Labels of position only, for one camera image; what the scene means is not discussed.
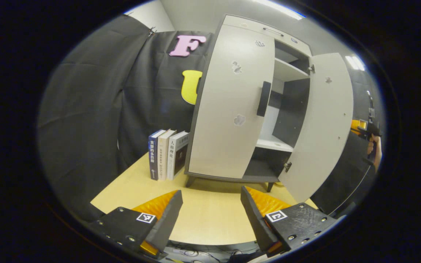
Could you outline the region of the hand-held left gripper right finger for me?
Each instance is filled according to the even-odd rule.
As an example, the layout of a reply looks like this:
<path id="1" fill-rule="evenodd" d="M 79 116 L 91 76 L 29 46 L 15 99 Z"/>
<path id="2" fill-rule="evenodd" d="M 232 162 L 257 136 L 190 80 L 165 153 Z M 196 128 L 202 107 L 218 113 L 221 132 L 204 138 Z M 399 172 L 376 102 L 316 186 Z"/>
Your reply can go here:
<path id="1" fill-rule="evenodd" d="M 288 205 L 247 186 L 241 187 L 240 200 L 259 249 L 268 258 L 306 247 L 346 217 L 331 217 L 303 202 Z"/>

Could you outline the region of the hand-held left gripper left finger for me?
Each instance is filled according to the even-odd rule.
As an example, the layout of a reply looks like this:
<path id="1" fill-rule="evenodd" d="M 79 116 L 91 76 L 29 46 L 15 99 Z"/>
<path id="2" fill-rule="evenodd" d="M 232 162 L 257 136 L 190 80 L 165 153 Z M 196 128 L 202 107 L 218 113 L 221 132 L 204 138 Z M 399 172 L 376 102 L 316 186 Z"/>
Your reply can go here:
<path id="1" fill-rule="evenodd" d="M 117 207 L 88 228 L 125 252 L 161 259 L 182 205 L 181 190 L 174 190 L 133 209 Z"/>

